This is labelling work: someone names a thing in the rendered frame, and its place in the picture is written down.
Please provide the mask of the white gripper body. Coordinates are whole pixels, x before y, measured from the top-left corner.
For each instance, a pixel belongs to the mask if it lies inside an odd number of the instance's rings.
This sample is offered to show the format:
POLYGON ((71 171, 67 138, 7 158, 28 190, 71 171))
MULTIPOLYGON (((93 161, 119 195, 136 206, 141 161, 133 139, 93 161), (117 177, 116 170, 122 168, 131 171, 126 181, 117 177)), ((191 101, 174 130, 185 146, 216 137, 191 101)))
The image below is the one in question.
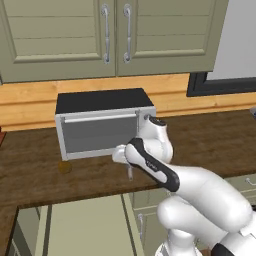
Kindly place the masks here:
POLYGON ((112 153, 112 160, 116 163, 121 163, 121 164, 126 164, 128 165, 129 162, 127 161, 126 157, 125 157, 125 149, 126 146, 125 145, 119 145, 117 146, 113 153, 112 153))

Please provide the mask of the green drawer front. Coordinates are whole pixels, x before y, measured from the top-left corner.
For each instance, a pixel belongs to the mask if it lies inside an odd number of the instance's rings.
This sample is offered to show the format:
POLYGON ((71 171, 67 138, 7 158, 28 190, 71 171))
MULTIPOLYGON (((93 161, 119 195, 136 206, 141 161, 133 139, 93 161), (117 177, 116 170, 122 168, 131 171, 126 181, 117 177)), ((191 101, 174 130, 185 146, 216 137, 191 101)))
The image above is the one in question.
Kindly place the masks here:
POLYGON ((252 205, 256 205, 256 173, 226 178, 252 205))

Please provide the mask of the silver toaster oven black top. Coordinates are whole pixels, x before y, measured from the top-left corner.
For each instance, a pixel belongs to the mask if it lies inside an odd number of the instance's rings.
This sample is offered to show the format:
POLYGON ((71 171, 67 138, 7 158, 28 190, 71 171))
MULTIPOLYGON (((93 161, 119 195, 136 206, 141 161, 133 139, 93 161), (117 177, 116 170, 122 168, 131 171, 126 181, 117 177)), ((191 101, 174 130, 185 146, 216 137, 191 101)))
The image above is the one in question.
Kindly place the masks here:
POLYGON ((60 93, 55 123, 63 161, 111 155, 127 144, 156 108, 143 88, 60 93), (137 118, 64 123, 63 118, 136 113, 137 118))

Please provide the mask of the green base cupboard door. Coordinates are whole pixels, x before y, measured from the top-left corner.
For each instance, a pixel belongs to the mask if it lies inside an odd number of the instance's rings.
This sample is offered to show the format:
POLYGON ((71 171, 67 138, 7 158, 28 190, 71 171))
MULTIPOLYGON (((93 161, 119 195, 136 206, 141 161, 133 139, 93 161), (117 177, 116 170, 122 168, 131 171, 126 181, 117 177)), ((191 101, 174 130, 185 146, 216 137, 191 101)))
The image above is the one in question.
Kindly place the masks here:
POLYGON ((166 229, 159 223, 157 206, 168 197, 165 189, 132 192, 130 200, 139 232, 138 214, 143 214, 143 238, 141 240, 145 256, 154 256, 158 247, 167 237, 166 229))

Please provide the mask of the brown round food item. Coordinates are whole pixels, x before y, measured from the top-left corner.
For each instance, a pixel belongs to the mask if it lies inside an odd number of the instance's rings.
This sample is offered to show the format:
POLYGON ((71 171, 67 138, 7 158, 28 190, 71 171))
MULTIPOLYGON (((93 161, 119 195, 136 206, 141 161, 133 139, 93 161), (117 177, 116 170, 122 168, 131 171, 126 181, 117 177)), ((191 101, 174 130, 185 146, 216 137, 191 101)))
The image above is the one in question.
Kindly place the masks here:
POLYGON ((58 163, 58 170, 62 174, 67 174, 70 173, 72 170, 72 165, 68 161, 60 161, 58 163))

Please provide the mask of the black window frame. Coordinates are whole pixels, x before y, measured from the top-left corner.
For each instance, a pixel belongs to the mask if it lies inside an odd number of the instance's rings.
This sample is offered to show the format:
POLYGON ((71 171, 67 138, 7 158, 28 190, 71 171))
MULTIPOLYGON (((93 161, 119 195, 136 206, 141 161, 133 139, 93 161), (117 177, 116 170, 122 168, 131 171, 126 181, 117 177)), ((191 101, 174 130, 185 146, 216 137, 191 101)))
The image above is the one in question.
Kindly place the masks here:
POLYGON ((256 92, 256 77, 208 80, 207 72, 191 73, 187 97, 256 92))

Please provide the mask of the green wall cupboard door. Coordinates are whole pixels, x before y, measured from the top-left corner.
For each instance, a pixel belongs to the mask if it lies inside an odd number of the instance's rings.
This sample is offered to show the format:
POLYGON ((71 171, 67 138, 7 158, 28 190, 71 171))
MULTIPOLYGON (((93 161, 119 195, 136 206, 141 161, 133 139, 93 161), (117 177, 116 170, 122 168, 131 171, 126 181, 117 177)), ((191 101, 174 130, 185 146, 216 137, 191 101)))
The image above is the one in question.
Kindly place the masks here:
POLYGON ((214 68, 229 0, 116 0, 119 76, 209 72, 214 68), (127 21, 131 5, 131 60, 127 21))
POLYGON ((115 74, 115 0, 0 0, 0 77, 5 83, 115 74), (110 62, 104 63, 109 8, 110 62))

